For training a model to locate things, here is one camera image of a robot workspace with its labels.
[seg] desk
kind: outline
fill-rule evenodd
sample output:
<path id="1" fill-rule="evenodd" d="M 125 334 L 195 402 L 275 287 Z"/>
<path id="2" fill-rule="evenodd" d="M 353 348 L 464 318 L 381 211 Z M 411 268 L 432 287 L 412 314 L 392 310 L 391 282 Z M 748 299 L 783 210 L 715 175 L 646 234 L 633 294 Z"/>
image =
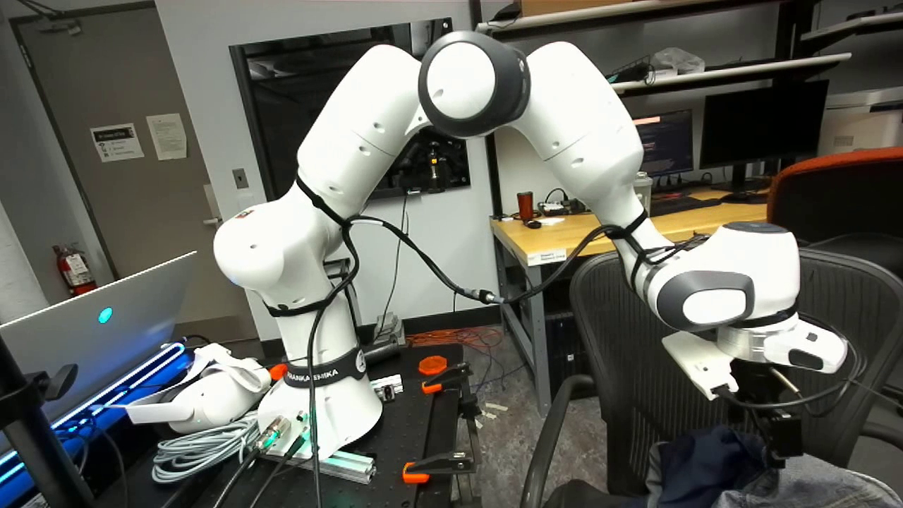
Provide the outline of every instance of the desk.
<path id="1" fill-rule="evenodd" d="M 712 234 L 724 222 L 765 220 L 765 204 L 724 204 L 708 210 L 691 210 L 677 215 L 653 218 L 653 222 L 673 241 L 690 241 L 691 234 Z M 497 273 L 504 296 L 523 294 L 545 282 L 549 272 L 571 258 L 571 252 L 598 227 L 595 215 L 566 215 L 563 222 L 528 230 L 519 220 L 491 220 L 497 245 Z M 608 237 L 595 237 L 583 258 L 609 255 L 616 245 Z M 554 316 L 571 310 L 569 285 L 557 292 Z M 506 306 L 504 318 L 516 338 L 526 362 L 535 371 L 535 388 L 540 409 L 545 412 L 554 397 L 552 376 L 552 306 L 545 294 L 530 296 L 519 310 Z"/>
<path id="2" fill-rule="evenodd" d="M 411 505 L 411 508 L 446 508 L 453 505 L 453 478 L 432 478 L 430 486 L 411 489 L 401 482 L 401 467 L 408 461 L 422 461 L 430 454 L 443 454 L 460 448 L 457 444 L 457 405 L 460 390 L 453 383 L 440 396 L 422 396 L 422 378 L 415 366 L 425 355 L 443 352 L 449 365 L 464 358 L 460 344 L 440 348 L 411 348 L 401 358 L 405 396 L 384 406 L 378 427 L 364 434 L 358 444 L 347 447 L 351 451 L 377 457 L 377 474 L 370 486 L 351 481 L 323 478 L 323 499 L 330 508 L 344 505 Z M 151 481 L 151 454 L 127 471 L 130 505 L 133 508 L 158 508 L 158 505 L 216 505 L 219 495 L 234 471 L 234 461 L 197 474 L 179 486 L 157 486 Z M 258 489 L 265 482 L 275 462 L 261 461 L 248 469 L 231 489 L 228 505 L 248 505 Z M 121 489 L 109 489 L 100 508 L 121 505 Z M 315 505 L 315 478 L 312 471 L 284 469 L 269 486 L 261 505 Z"/>

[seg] office chair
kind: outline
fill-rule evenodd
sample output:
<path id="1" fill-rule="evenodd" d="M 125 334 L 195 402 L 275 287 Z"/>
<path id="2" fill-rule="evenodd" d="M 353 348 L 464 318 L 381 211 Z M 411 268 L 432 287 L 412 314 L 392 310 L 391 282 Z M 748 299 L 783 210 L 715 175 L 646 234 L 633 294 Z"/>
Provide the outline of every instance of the office chair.
<path id="1" fill-rule="evenodd" d="M 872 261 L 903 279 L 903 146 L 807 159 L 769 189 L 769 222 L 806 245 Z M 903 416 L 903 388 L 886 383 Z"/>
<path id="2" fill-rule="evenodd" d="M 588 482 L 557 489 L 571 499 L 593 505 L 619 505 L 625 498 L 646 495 L 649 447 L 677 438 L 681 433 L 728 424 L 728 405 L 707 402 L 684 371 L 664 349 L 664 328 L 625 282 L 616 255 L 588 261 L 571 282 L 574 316 L 585 342 L 590 376 L 569 378 L 542 427 L 523 505 L 542 505 L 549 467 L 559 440 L 574 388 L 593 383 L 608 424 L 608 495 Z M 799 314 L 844 330 L 859 355 L 866 358 L 861 383 L 880 388 L 892 362 L 903 349 L 903 282 L 886 268 L 834 252 L 801 252 Z M 839 376 L 789 376 L 801 392 L 818 392 Z M 842 405 L 825 419 L 801 419 L 806 451 L 828 462 L 848 467 L 861 434 L 872 434 L 903 448 L 896 430 L 866 427 L 872 392 L 849 388 Z"/>

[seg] wooden table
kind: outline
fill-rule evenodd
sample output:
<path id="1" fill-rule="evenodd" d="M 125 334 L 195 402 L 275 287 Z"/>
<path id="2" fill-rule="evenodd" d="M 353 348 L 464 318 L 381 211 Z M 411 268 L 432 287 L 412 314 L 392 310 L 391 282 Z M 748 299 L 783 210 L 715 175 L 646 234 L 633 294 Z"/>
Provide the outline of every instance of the wooden table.
<path id="1" fill-rule="evenodd" d="M 738 220 L 765 220 L 765 204 L 719 204 L 691 211 L 676 211 L 653 218 L 653 222 L 673 242 L 690 241 L 691 234 L 712 234 L 724 222 Z M 598 227 L 595 215 L 566 215 L 549 218 L 542 230 L 528 230 L 519 220 L 491 220 L 491 234 L 497 245 L 497 273 L 501 292 L 506 299 L 516 296 L 526 287 L 540 287 L 545 273 L 563 266 L 571 252 Z M 609 255 L 612 242 L 608 237 L 595 237 L 583 258 Z M 519 272 L 526 285 L 512 282 L 512 272 Z M 540 406 L 549 409 L 554 397 L 552 388 L 552 344 L 549 344 L 549 302 L 545 294 L 537 294 L 526 302 L 526 309 L 504 309 L 506 324 L 523 355 L 535 371 L 535 388 L 540 396 Z"/>

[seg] door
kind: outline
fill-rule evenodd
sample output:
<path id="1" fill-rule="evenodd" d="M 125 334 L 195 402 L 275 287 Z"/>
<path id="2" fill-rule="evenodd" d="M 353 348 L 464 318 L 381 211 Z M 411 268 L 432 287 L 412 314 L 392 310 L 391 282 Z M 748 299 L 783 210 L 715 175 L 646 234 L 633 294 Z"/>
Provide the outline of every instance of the door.
<path id="1" fill-rule="evenodd" d="M 45 21 L 22 21 L 18 35 L 114 273 L 197 252 L 182 334 L 254 338 L 247 294 L 213 258 L 209 177 L 158 11 L 140 5 L 79 21 L 79 35 L 48 31 Z"/>

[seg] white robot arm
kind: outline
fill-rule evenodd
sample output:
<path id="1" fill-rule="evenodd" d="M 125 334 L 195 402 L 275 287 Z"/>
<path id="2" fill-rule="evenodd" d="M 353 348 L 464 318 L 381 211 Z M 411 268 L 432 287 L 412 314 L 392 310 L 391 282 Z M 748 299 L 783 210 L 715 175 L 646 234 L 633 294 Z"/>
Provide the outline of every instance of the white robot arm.
<path id="1" fill-rule="evenodd" d="M 264 397 L 261 427 L 284 419 L 292 434 L 303 434 L 312 383 L 324 457 L 381 419 L 347 302 L 323 261 L 425 128 L 457 139 L 519 129 L 608 227 L 638 299 L 686 330 L 666 348 L 708 397 L 738 390 L 724 371 L 732 358 L 822 372 L 844 365 L 839 335 L 797 318 L 799 252 L 789 231 L 738 222 L 686 252 L 655 230 L 633 189 L 640 139 L 583 50 L 554 42 L 523 57 L 482 35 L 449 35 L 425 63 L 387 45 L 364 55 L 299 146 L 296 187 L 226 220 L 216 237 L 224 273 L 264 296 L 292 362 L 289 382 Z M 704 342 L 696 330 L 719 330 L 719 338 Z"/>

